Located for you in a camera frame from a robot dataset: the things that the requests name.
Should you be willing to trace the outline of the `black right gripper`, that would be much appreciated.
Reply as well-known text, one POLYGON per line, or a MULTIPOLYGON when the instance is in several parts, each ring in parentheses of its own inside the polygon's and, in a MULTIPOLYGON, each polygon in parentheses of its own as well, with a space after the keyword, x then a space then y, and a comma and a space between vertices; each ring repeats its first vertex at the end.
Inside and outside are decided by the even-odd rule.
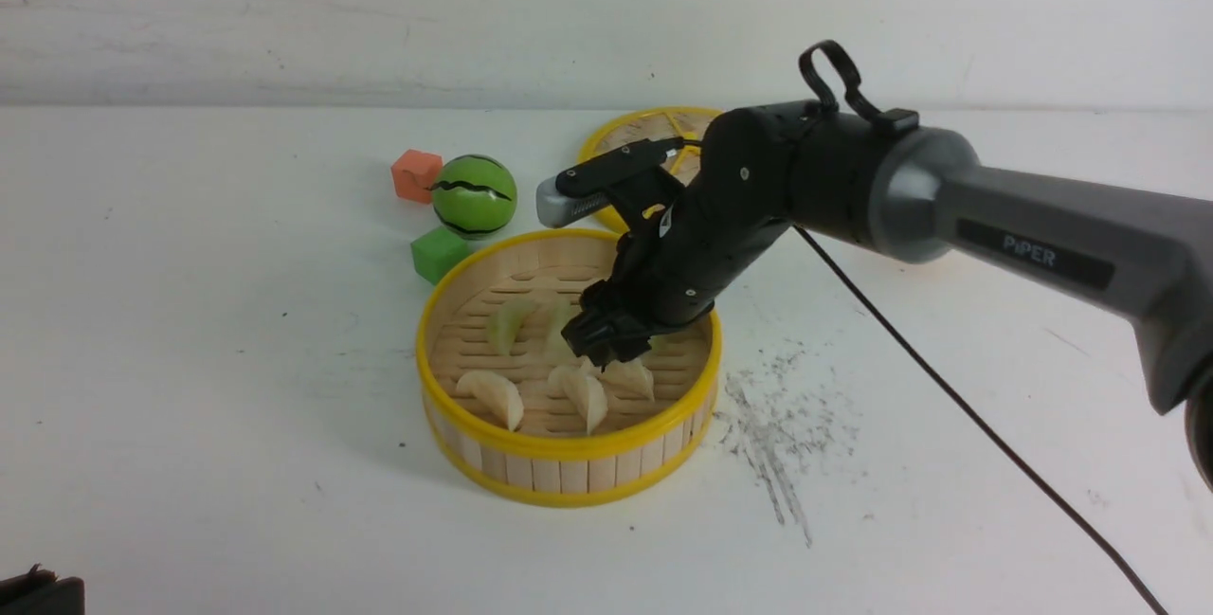
POLYGON ((710 124, 700 171, 617 243, 606 281, 560 331, 605 369, 680 331, 790 226, 875 249, 875 180, 901 139, 901 113, 830 113, 815 101, 741 107, 710 124))

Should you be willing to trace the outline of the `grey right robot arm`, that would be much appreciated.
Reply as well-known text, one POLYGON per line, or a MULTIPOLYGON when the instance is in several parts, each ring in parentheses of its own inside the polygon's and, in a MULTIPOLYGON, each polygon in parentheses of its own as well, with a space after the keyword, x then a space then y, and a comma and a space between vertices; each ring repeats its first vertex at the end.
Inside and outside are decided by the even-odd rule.
POLYGON ((664 169, 683 146, 620 146, 537 189, 549 229, 603 207, 627 226, 563 330, 576 355, 631 360, 688 328, 793 226, 899 262, 957 249, 1131 321, 1151 406, 1186 408, 1188 451, 1211 478, 1208 201, 985 167, 915 112, 824 99, 714 118, 689 186, 664 169))

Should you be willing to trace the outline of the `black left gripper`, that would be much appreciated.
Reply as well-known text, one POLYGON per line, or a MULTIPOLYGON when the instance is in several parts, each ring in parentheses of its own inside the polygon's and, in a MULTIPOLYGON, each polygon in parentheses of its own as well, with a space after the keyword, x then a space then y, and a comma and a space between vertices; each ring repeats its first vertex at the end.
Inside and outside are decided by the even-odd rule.
POLYGON ((1 581, 1 615, 82 615, 85 582, 34 565, 1 581))

